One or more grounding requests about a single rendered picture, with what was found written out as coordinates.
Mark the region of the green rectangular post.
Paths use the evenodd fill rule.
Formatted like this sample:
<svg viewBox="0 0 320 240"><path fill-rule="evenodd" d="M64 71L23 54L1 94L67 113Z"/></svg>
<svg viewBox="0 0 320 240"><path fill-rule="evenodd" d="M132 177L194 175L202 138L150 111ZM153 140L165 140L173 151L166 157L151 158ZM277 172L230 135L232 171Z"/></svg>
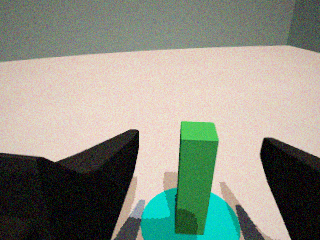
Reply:
<svg viewBox="0 0 320 240"><path fill-rule="evenodd" d="M181 121L176 234L204 235L218 140L214 122Z"/></svg>

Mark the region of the cyan flat circle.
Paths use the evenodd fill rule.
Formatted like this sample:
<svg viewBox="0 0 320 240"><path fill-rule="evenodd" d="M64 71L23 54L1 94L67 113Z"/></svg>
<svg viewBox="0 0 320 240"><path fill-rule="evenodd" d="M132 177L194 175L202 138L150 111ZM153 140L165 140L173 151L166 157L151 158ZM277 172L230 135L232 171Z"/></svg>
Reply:
<svg viewBox="0 0 320 240"><path fill-rule="evenodd" d="M210 194L204 235L176 234L177 187L156 195L144 208L144 240L239 240L241 229L234 210L220 196Z"/></svg>

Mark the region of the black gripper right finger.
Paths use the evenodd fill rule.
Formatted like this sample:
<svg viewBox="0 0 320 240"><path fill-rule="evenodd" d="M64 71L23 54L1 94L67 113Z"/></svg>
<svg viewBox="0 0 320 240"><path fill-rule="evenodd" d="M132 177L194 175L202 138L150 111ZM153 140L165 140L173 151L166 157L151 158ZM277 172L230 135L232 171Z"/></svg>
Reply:
<svg viewBox="0 0 320 240"><path fill-rule="evenodd" d="M264 138L260 160L291 240L320 240L320 158Z"/></svg>

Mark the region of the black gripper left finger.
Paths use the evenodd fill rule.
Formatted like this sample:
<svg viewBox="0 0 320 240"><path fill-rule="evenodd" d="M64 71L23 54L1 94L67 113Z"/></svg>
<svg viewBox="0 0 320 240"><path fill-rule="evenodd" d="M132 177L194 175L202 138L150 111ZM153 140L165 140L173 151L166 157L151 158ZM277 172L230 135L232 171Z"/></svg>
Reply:
<svg viewBox="0 0 320 240"><path fill-rule="evenodd" d="M138 151L130 129L57 162L0 153L0 216L32 221L40 240L111 240Z"/></svg>

